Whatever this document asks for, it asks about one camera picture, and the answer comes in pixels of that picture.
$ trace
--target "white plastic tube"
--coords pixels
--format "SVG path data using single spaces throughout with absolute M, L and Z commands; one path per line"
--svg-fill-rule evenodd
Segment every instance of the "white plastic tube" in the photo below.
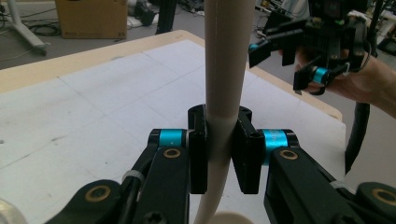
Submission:
M 207 192 L 195 224 L 215 214 L 230 164 L 255 0 L 205 0 L 206 120 L 209 133 Z

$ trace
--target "metal stand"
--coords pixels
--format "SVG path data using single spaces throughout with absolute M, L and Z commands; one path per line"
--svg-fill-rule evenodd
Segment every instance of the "metal stand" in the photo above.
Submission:
M 11 18 L 7 18 L 8 22 L 10 22 L 14 29 L 33 46 L 34 51 L 45 55 L 47 53 L 46 45 L 21 22 L 20 13 L 15 4 L 15 0 L 7 0 L 7 3 L 11 13 Z

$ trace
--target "white table surface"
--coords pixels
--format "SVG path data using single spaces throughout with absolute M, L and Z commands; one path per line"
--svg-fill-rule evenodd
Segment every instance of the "white table surface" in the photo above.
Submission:
M 181 40 L 0 95 L 0 198 L 29 223 L 57 214 L 98 179 L 121 181 L 155 128 L 187 128 L 205 102 L 205 49 Z M 343 178 L 345 124 L 246 71 L 241 105 L 257 129 L 292 129 L 301 146 Z M 259 195 L 240 193 L 230 170 L 219 210 L 269 223 Z M 199 196 L 191 196 L 191 220 Z

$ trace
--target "floor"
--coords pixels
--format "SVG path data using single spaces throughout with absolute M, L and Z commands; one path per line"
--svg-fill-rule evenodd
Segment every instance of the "floor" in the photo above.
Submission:
M 20 13 L 31 15 L 55 8 L 54 2 L 45 3 L 20 3 Z M 253 29 L 265 24 L 265 18 L 259 11 L 255 12 L 255 20 L 252 23 L 251 42 L 257 41 Z M 29 17 L 29 20 L 56 19 L 56 10 Z M 177 8 L 174 30 L 186 30 L 201 38 L 205 38 L 205 18 L 191 14 Z M 139 27 L 128 30 L 125 40 L 114 39 L 62 39 L 60 36 L 40 36 L 43 42 L 48 44 L 47 55 L 43 56 L 30 51 L 30 47 L 18 34 L 8 27 L 0 29 L 0 69 L 18 66 L 27 63 L 35 63 L 51 58 L 81 52 L 89 49 L 118 44 L 120 42 L 154 35 L 156 26 Z M 380 52 L 379 59 L 396 69 L 396 58 Z M 259 67 L 276 77 L 292 83 L 294 66 L 281 66 L 280 56 L 274 52 L 272 57 L 261 63 Z M 346 138 L 349 137 L 353 124 L 355 103 L 326 92 L 319 99 L 336 107 L 344 116 L 346 124 Z M 396 120 L 372 106 L 371 117 L 367 134 L 361 148 L 361 154 L 354 163 L 352 170 L 346 176 L 346 183 L 355 189 L 361 182 L 381 182 L 396 187 Z

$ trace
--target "cardboard box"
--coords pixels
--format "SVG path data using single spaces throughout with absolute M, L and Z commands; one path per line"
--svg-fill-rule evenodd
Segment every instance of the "cardboard box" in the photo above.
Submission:
M 55 0 L 63 38 L 126 38 L 127 0 Z

